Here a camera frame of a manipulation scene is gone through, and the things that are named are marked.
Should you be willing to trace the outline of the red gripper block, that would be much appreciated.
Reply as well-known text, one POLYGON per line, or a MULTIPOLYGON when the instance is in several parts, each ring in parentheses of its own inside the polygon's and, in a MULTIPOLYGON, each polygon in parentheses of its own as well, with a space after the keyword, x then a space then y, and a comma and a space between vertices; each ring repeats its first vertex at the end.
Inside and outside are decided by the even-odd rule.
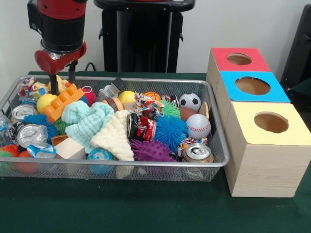
POLYGON ((73 83, 75 81, 77 61, 83 57, 85 53, 85 41, 83 41, 82 46, 78 50, 68 53, 57 53, 47 48, 35 52, 35 61, 37 65, 42 71, 49 74, 52 95, 59 94, 56 74, 68 66, 68 81, 73 83))

